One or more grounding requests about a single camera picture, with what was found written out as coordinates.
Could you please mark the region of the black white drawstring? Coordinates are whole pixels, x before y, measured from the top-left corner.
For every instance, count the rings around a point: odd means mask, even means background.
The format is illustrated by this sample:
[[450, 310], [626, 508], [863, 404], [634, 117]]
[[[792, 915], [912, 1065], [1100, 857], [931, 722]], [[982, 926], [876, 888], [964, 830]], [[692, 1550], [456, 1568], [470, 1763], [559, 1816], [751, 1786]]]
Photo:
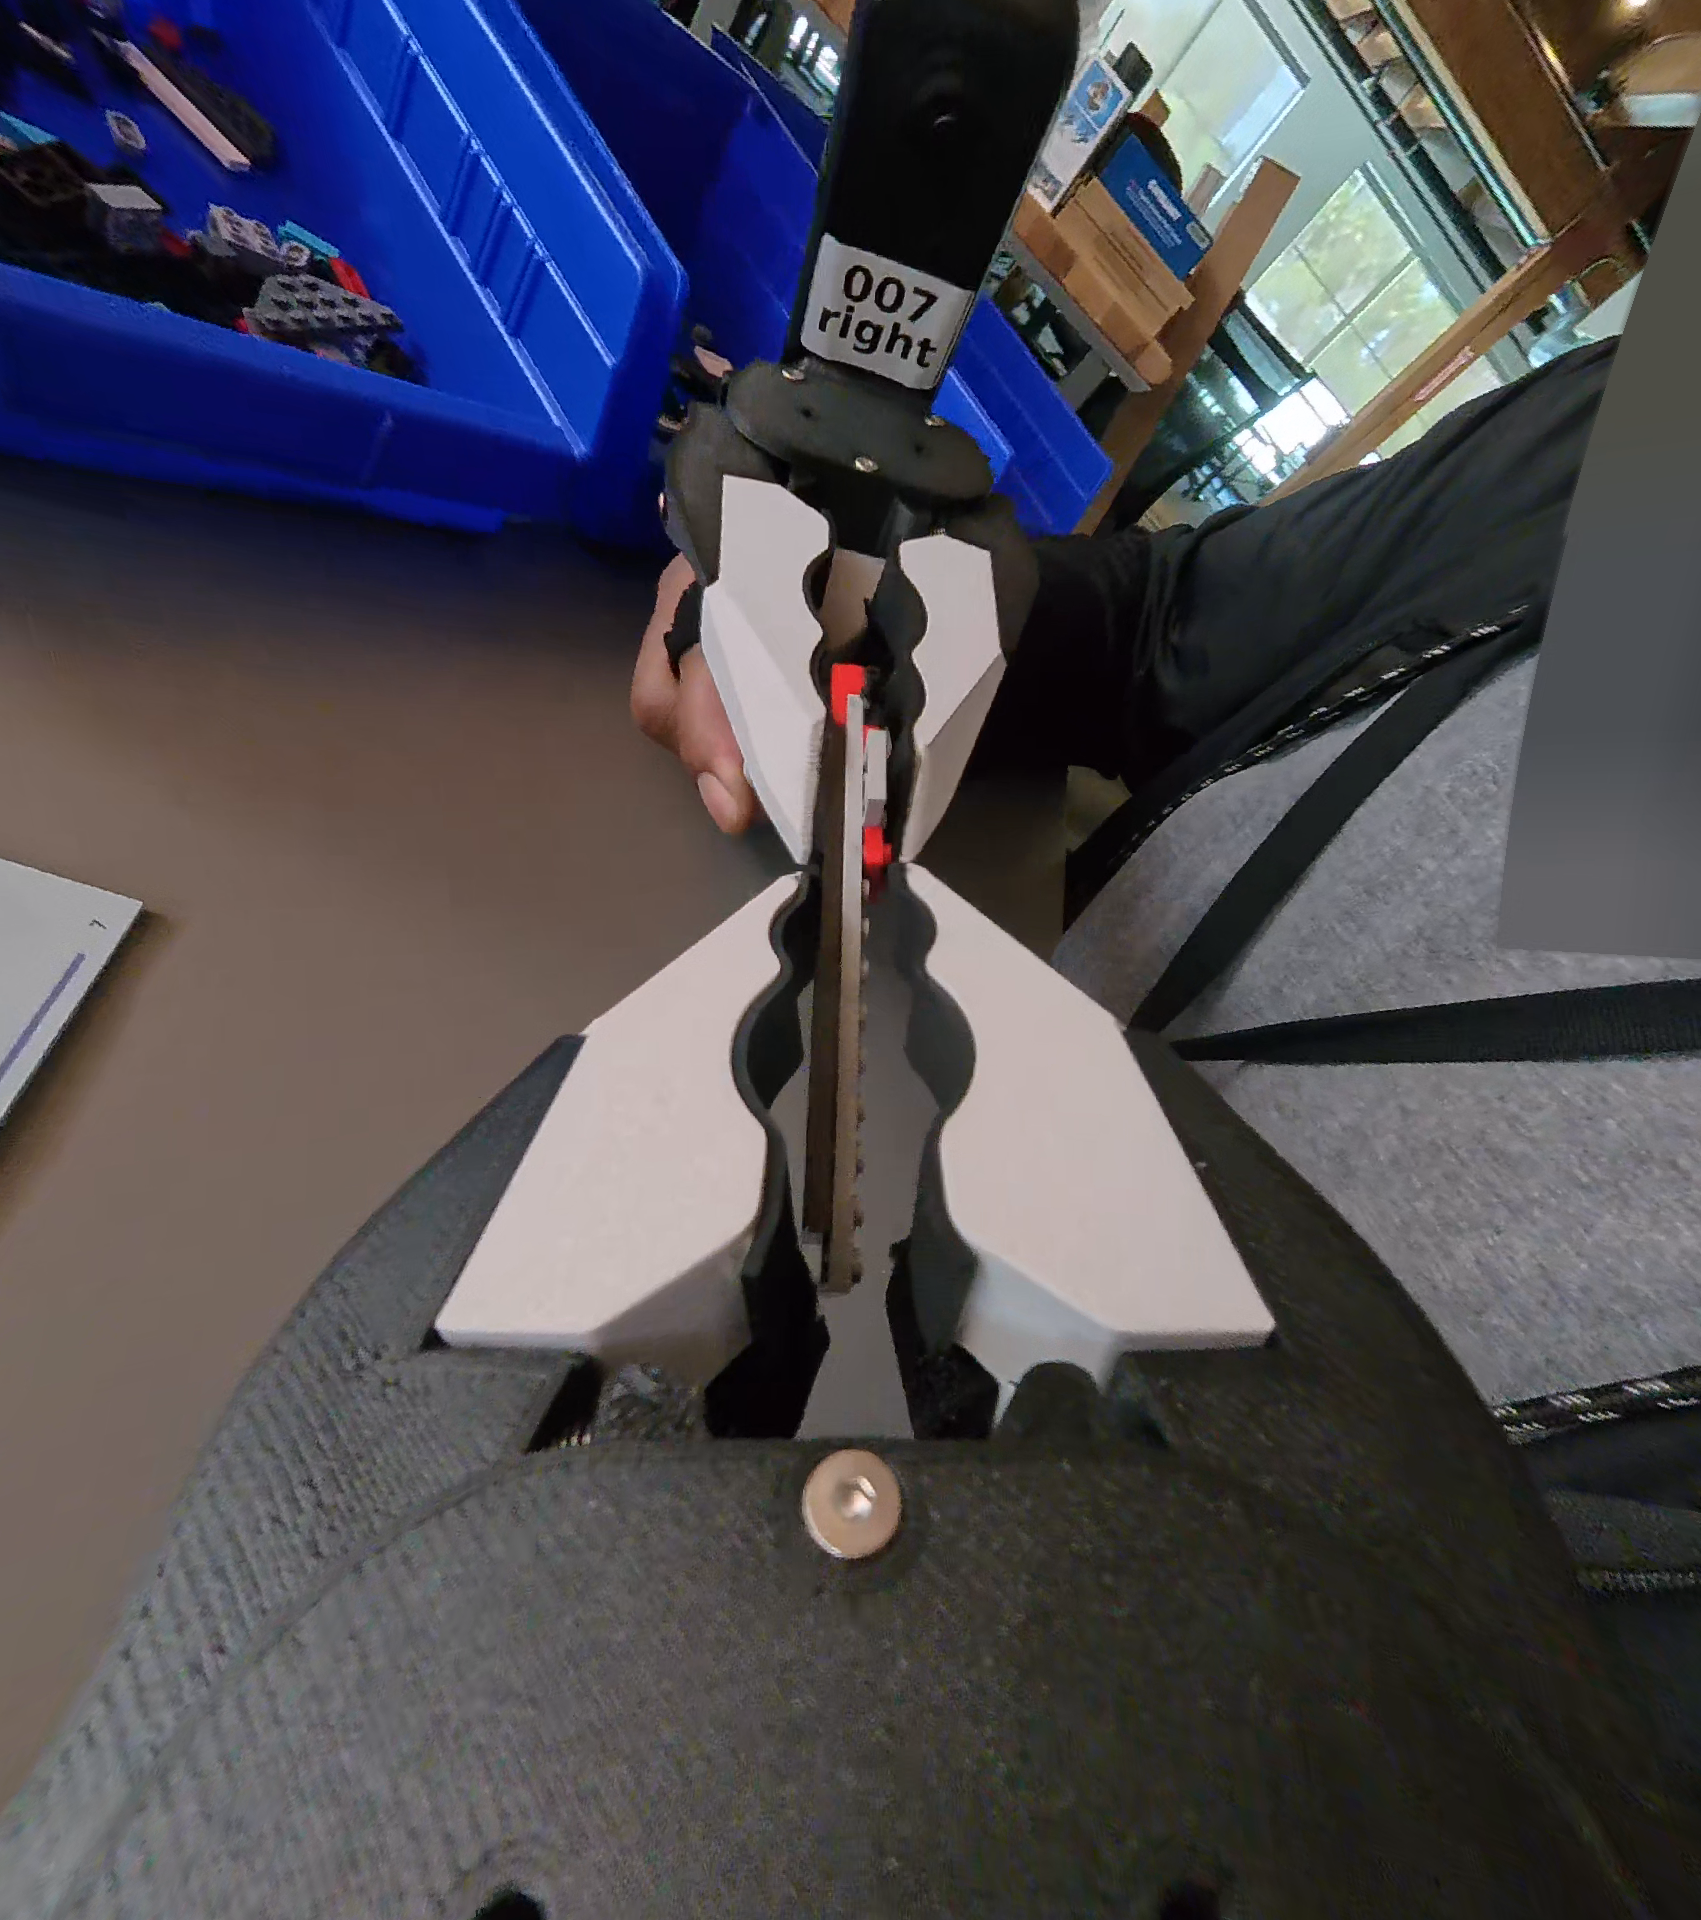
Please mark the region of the black white drawstring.
[[1495, 1404], [1489, 1412], [1512, 1445], [1536, 1445], [1596, 1423], [1681, 1420], [1701, 1412], [1701, 1363]]

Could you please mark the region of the grey plate with red bricks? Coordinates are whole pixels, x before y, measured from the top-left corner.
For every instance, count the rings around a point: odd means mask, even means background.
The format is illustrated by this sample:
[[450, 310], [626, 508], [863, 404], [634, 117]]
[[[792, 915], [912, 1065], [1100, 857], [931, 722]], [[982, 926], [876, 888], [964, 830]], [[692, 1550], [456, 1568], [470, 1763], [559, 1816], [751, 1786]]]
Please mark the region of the grey plate with red bricks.
[[863, 1276], [860, 1173], [863, 1173], [863, 934], [870, 934], [870, 674], [831, 665], [823, 781], [813, 781], [813, 982], [809, 982], [809, 1110], [805, 1110], [805, 1236], [813, 1240], [823, 1294]]

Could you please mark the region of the person's right hand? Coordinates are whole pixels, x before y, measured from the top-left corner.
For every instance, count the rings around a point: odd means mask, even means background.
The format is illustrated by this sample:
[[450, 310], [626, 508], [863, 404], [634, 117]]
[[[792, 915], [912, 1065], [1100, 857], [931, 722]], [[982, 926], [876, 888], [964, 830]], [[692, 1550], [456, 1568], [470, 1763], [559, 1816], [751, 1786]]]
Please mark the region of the person's right hand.
[[743, 756], [727, 731], [720, 680], [711, 680], [702, 647], [692, 647], [680, 665], [670, 665], [670, 633], [672, 633], [680, 599], [692, 590], [695, 590], [695, 568], [686, 557], [672, 557], [657, 579], [643, 653], [633, 671], [633, 720], [654, 744], [661, 744], [692, 770], [706, 814], [727, 835], [742, 835], [756, 829], [761, 800], [743, 779]]

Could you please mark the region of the person's black hoodie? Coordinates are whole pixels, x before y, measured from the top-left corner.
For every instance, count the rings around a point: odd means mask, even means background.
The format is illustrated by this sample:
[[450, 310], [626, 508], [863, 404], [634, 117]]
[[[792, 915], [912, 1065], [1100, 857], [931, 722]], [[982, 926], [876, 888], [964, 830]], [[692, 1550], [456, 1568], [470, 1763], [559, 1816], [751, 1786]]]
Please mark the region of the person's black hoodie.
[[1701, 1404], [1552, 1428], [1523, 1462], [1587, 1591], [1701, 1591]]

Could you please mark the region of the blue cardboard box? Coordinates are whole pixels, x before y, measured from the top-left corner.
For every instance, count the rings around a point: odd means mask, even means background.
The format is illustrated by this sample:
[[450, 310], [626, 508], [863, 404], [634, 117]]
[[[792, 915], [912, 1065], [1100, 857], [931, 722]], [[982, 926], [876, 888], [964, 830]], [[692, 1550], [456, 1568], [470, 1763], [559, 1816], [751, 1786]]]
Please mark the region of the blue cardboard box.
[[1173, 278], [1200, 264], [1212, 234], [1177, 189], [1177, 158], [1157, 117], [1126, 115], [1109, 153], [1100, 158], [1100, 181]]

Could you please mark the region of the person's right forearm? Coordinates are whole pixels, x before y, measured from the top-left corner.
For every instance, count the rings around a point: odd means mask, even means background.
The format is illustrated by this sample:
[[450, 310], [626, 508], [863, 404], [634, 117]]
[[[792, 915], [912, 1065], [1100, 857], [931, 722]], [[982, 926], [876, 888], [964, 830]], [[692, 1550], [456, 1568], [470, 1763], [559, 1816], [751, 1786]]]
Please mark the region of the person's right forearm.
[[979, 768], [1126, 791], [1256, 744], [1371, 653], [1548, 611], [1619, 336], [1446, 413], [1406, 452], [1200, 528], [1037, 541]]

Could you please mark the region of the wooden wall structure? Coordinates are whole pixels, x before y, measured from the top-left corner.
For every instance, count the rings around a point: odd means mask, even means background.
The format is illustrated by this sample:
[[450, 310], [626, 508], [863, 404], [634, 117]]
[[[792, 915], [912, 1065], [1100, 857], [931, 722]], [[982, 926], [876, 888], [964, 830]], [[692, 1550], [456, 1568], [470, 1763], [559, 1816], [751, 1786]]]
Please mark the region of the wooden wall structure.
[[1273, 500], [1346, 471], [1548, 300], [1637, 296], [1701, 117], [1701, 3], [1373, 3], [1477, 167], [1518, 189], [1527, 248], [1331, 432]]

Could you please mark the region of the blue plastic bin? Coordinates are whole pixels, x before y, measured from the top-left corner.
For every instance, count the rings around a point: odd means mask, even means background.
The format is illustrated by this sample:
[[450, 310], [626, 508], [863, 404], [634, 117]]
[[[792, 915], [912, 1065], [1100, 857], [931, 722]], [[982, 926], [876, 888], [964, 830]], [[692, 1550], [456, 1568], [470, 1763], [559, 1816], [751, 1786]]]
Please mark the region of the blue plastic bin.
[[600, 542], [661, 557], [657, 413], [695, 326], [733, 363], [785, 357], [805, 321], [813, 222], [899, 259], [907, 286], [956, 284], [934, 317], [967, 326], [987, 243], [1063, 83], [1061, 3], [860, 3], [839, 139], [823, 167], [765, 83], [661, 3], [536, 3], [536, 40], [686, 270], [661, 350], [634, 363], [634, 458]]
[[460, 531], [621, 508], [634, 373], [686, 270], [509, 3], [184, 3], [282, 134], [233, 187], [155, 126], [156, 187], [292, 219], [398, 310], [425, 387], [0, 259], [0, 452]]
[[1109, 452], [987, 300], [964, 326], [934, 413], [982, 445], [993, 489], [1031, 541], [1079, 531], [1109, 485]]

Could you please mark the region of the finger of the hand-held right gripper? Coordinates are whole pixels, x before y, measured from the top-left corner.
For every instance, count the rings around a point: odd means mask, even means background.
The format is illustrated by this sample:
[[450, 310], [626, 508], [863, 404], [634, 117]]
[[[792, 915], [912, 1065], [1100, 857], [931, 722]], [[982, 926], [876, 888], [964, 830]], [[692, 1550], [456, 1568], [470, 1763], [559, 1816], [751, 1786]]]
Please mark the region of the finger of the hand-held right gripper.
[[870, 599], [870, 634], [886, 642], [886, 835], [899, 857], [919, 857], [1007, 680], [987, 550], [907, 541]]
[[722, 476], [720, 579], [702, 594], [702, 653], [722, 695], [743, 779], [787, 857], [813, 853], [827, 695], [813, 689], [823, 613], [809, 568], [831, 560], [831, 524], [761, 476]]

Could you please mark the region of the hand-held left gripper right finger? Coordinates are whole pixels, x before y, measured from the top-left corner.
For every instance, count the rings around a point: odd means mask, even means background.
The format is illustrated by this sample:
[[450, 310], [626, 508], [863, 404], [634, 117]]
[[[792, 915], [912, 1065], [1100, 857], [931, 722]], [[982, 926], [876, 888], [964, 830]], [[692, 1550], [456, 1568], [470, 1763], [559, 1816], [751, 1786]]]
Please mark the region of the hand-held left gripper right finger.
[[1256, 1289], [1138, 1039], [931, 871], [899, 871], [934, 1099], [886, 1323], [912, 1428], [993, 1428], [1037, 1363], [1263, 1349]]

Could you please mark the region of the wooden workbench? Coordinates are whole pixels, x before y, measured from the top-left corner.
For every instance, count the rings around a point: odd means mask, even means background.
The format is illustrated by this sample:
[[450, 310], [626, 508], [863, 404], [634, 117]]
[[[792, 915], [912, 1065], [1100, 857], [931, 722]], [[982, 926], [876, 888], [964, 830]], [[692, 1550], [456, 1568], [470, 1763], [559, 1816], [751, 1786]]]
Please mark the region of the wooden workbench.
[[1018, 203], [1009, 243], [1031, 259], [1031, 278], [1079, 310], [1079, 334], [1126, 383], [1126, 404], [1100, 437], [1113, 469], [1133, 469], [1151, 439], [1295, 189], [1300, 175], [1263, 158], [1186, 278], [1157, 259], [1138, 219], [1100, 181], [1082, 181], [1061, 211], [1031, 189]]

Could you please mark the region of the pile of toy bricks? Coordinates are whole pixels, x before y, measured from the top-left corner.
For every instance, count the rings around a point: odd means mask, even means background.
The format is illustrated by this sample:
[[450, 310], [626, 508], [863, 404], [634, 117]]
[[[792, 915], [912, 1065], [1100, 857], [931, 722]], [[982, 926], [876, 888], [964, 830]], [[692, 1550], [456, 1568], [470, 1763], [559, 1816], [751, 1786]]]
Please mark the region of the pile of toy bricks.
[[192, 219], [156, 187], [155, 126], [233, 187], [282, 162], [219, 53], [184, 3], [0, 3], [0, 259], [425, 387], [410, 326], [330, 238], [219, 198]]

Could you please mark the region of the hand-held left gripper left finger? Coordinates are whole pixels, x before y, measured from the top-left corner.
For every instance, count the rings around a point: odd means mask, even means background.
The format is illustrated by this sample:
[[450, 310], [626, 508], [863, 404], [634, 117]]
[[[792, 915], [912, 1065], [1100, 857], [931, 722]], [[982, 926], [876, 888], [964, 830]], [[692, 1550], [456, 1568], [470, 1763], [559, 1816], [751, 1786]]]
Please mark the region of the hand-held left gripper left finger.
[[765, 883], [563, 1053], [436, 1340], [706, 1385], [751, 1341], [743, 1254], [787, 1210], [775, 1094], [805, 1058], [805, 878]]

